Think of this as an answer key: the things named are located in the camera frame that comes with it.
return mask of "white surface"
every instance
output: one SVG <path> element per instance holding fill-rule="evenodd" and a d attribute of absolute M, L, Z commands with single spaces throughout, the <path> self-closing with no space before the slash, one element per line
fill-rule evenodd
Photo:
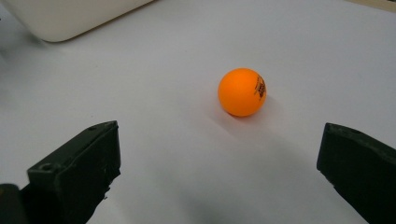
<path fill-rule="evenodd" d="M 80 35 L 152 0 L 2 0 L 35 36 L 52 42 Z"/>
<path fill-rule="evenodd" d="M 90 223 L 365 223 L 316 170 L 325 122 L 396 147 L 396 14 L 342 0 L 160 0 L 49 44 L 0 9 L 0 183 L 116 119 L 121 176 Z M 262 74 L 253 117 L 219 106 Z"/>

